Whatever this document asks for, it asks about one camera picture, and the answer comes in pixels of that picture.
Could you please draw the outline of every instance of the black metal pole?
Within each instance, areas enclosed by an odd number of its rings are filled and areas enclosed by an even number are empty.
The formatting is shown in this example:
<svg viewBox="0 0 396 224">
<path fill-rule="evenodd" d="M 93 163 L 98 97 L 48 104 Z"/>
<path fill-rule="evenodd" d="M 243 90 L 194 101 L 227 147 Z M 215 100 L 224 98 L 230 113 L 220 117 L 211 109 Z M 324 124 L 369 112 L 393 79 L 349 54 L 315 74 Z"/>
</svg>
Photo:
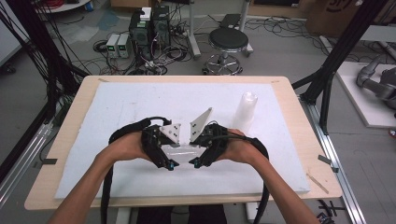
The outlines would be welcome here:
<svg viewBox="0 0 396 224">
<path fill-rule="evenodd" d="M 316 103 L 319 95 L 324 91 L 319 124 L 326 134 L 332 79 L 387 2 L 388 0 L 365 0 L 317 74 L 292 84 L 293 88 L 298 88 L 311 82 L 306 92 L 301 95 L 301 99 L 311 105 Z"/>
</svg>

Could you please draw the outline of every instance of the hand exoskeleton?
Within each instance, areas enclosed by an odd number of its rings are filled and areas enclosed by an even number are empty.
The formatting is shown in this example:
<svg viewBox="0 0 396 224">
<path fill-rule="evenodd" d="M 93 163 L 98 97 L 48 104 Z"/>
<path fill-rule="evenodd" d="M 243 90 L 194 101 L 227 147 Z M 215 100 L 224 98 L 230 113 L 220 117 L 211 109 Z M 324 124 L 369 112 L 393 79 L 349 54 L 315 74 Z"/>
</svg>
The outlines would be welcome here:
<svg viewBox="0 0 396 224">
<path fill-rule="evenodd" d="M 265 146 L 257 138 L 249 138 L 244 135 L 238 135 L 235 133 L 230 133 L 227 128 L 218 125 L 216 122 L 211 122 L 205 125 L 208 116 L 210 115 L 211 108 L 208 109 L 202 116 L 191 123 L 191 145 L 196 145 L 199 147 L 205 147 L 204 153 L 193 160 L 190 161 L 195 168 L 200 168 L 201 166 L 210 166 L 212 162 L 216 161 L 219 156 L 226 150 L 228 146 L 229 139 L 237 138 L 245 141 L 249 141 L 255 148 L 257 148 L 262 155 L 268 158 L 268 152 Z M 163 126 L 151 125 L 151 121 L 154 119 L 161 119 L 163 121 Z M 163 150 L 162 145 L 173 145 L 178 144 L 180 131 L 180 124 L 172 124 L 171 120 L 162 117 L 153 117 L 142 119 L 137 123 L 129 124 L 123 128 L 115 131 L 108 143 L 116 141 L 120 137 L 127 133 L 142 132 L 142 147 L 151 161 L 158 168 L 166 168 L 169 171 L 173 171 L 178 163 L 176 161 L 167 158 Z M 108 201 L 110 198 L 110 189 L 113 176 L 113 167 L 108 171 L 102 193 L 101 201 L 101 219 L 102 223 L 105 224 L 107 220 L 107 208 Z M 265 206 L 267 205 L 269 198 L 268 188 L 263 185 L 262 200 L 260 202 L 257 216 L 254 223 L 259 223 L 262 214 L 264 212 Z"/>
</svg>

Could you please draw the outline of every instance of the forearm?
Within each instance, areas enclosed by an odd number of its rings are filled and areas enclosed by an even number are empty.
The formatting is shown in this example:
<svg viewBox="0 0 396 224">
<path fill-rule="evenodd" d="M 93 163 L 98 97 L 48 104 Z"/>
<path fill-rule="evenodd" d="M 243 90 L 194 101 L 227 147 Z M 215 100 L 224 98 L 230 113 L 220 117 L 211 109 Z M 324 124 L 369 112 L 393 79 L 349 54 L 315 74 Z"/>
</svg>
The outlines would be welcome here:
<svg viewBox="0 0 396 224">
<path fill-rule="evenodd" d="M 251 165 L 265 181 L 265 185 L 287 223 L 318 224 L 318 220 L 312 211 L 264 156 L 257 158 Z"/>
<path fill-rule="evenodd" d="M 93 199 L 113 162 L 105 152 L 95 157 L 90 168 L 70 191 L 48 223 L 84 223 Z"/>
</svg>

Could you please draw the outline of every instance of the white board on floor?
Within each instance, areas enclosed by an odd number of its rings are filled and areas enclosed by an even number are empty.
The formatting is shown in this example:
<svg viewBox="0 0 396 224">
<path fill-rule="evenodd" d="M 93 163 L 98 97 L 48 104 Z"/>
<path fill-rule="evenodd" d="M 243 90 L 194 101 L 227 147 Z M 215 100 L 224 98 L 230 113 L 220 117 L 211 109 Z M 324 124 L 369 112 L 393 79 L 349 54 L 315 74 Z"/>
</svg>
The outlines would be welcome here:
<svg viewBox="0 0 396 224">
<path fill-rule="evenodd" d="M 249 165 L 217 161 L 194 169 L 188 161 L 204 149 L 186 146 L 190 122 L 209 107 L 209 120 L 231 127 L 242 94 L 255 92 L 258 103 L 249 136 L 267 147 L 270 161 L 296 192 L 309 185 L 274 91 L 269 84 L 101 83 L 70 150 L 56 198 L 64 198 L 88 169 L 109 136 L 126 124 L 161 116 L 181 123 L 180 148 L 164 147 L 168 158 L 180 163 L 175 171 L 143 161 L 120 161 L 114 167 L 112 197 L 221 195 L 262 192 L 262 179 Z"/>
<path fill-rule="evenodd" d="M 372 91 L 366 90 L 356 85 L 356 77 L 359 71 L 367 63 L 343 63 L 337 71 L 341 78 L 346 92 L 355 108 L 358 110 L 361 119 L 367 127 L 372 128 L 394 128 L 396 127 L 395 110 L 387 107 L 383 101 L 375 97 Z M 384 70 L 395 67 L 390 64 L 379 64 L 375 69 L 372 80 L 379 82 Z"/>
</svg>

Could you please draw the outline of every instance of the round stool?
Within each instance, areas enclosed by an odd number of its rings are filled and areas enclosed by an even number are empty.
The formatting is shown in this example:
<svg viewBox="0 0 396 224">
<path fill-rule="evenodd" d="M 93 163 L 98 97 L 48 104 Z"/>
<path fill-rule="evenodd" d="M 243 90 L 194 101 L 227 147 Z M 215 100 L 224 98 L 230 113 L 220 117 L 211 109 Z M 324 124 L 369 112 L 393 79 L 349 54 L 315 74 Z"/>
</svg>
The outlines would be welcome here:
<svg viewBox="0 0 396 224">
<path fill-rule="evenodd" d="M 204 75 L 209 72 L 215 75 L 236 75 L 242 72 L 239 61 L 229 53 L 239 52 L 247 48 L 248 37 L 233 28 L 219 28 L 209 35 L 209 44 L 221 51 L 207 59 L 203 69 Z"/>
</svg>

